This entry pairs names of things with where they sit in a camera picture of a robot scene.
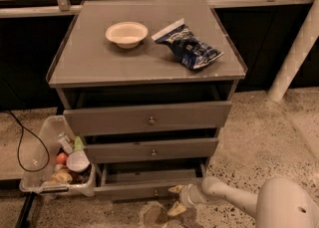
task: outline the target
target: cord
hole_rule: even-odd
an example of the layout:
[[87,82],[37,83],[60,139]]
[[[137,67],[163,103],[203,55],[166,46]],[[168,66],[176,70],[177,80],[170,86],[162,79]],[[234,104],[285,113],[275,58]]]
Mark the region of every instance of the cord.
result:
[[[25,127],[11,111],[0,111],[0,113],[9,114],[21,126],[21,135],[20,135],[19,144],[18,144],[18,151],[17,151],[17,157],[18,157],[18,162],[19,162],[20,167],[22,169],[24,169],[25,171],[28,171],[28,172],[38,172],[38,171],[43,170],[48,165],[48,163],[50,161],[50,154],[49,154],[48,148],[46,147],[46,145],[44,144],[42,139],[39,136],[37,136],[35,133],[33,133],[30,129]],[[29,131],[33,136],[35,136],[41,142],[41,144],[43,145],[44,149],[46,150],[47,162],[45,163],[45,165],[43,167],[41,167],[39,169],[33,169],[33,170],[32,169],[27,169],[21,163],[21,160],[20,160],[20,146],[21,146],[21,143],[22,143],[22,138],[24,136],[24,130]]]

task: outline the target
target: floor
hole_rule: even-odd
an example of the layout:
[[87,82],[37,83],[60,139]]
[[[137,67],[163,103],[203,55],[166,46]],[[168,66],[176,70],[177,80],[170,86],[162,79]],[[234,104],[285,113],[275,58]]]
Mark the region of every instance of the floor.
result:
[[[271,177],[286,177],[300,184],[319,204],[318,100],[319,88],[288,90],[280,104],[271,101],[266,92],[236,93],[207,175],[253,193],[258,193]],[[14,112],[35,133],[43,120],[54,113],[55,109]],[[16,157],[19,131],[12,118],[0,114],[0,179],[23,176]],[[22,161],[24,154],[27,156],[32,150],[31,136],[26,134],[25,140]],[[24,203],[23,194],[0,191],[0,199],[0,227],[15,226]],[[111,202],[84,196],[37,196],[28,221],[29,227],[147,227],[145,216],[150,209],[169,209],[172,204],[171,199]],[[166,227],[250,228],[254,224],[252,218],[224,204],[188,209],[169,219]]]

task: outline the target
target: white pole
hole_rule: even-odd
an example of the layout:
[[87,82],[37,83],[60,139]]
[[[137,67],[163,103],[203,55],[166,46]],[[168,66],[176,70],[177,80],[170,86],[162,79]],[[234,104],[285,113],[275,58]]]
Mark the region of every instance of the white pole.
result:
[[280,102],[283,98],[318,36],[319,0],[314,0],[290,51],[268,92],[268,96],[273,101]]

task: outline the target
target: green object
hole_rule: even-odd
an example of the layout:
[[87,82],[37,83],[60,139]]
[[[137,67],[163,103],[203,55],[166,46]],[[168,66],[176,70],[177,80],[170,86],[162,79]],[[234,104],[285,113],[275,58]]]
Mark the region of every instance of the green object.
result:
[[76,136],[76,139],[74,140],[74,151],[82,151],[83,150],[83,143],[81,141],[81,138],[79,136]]

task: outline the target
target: gray tabletop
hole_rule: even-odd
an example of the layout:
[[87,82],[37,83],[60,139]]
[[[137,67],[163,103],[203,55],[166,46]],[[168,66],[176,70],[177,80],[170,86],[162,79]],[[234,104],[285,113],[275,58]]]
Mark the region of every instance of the gray tabletop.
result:
[[[212,65],[191,71],[151,36],[184,18],[195,38],[224,54]],[[149,33],[131,50],[105,38],[119,22],[139,22]],[[180,83],[243,79],[246,67],[227,41],[205,0],[86,1],[49,80],[55,88]]]

